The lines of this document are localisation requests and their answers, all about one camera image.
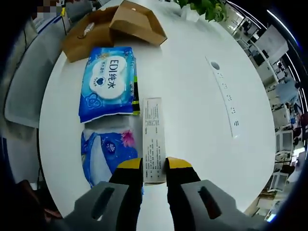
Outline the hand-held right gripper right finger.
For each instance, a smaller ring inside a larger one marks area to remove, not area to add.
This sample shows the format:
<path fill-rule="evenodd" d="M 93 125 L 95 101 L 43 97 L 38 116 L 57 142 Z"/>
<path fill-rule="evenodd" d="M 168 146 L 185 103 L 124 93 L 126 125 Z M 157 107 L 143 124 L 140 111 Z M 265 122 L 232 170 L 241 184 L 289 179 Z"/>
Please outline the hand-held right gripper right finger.
<path fill-rule="evenodd" d="M 167 201 L 176 231 L 244 231 L 245 215 L 235 200 L 192 165 L 174 157 L 165 162 Z"/>

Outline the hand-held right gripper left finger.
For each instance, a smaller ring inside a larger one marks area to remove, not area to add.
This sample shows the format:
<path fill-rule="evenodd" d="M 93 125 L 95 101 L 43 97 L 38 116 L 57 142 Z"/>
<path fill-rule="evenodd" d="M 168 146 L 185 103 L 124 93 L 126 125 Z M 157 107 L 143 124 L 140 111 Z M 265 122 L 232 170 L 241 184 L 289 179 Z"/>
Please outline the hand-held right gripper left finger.
<path fill-rule="evenodd" d="M 102 181 L 76 200 L 64 218 L 65 231 L 134 231 L 142 203 L 142 159 L 118 165 L 109 181 Z"/>

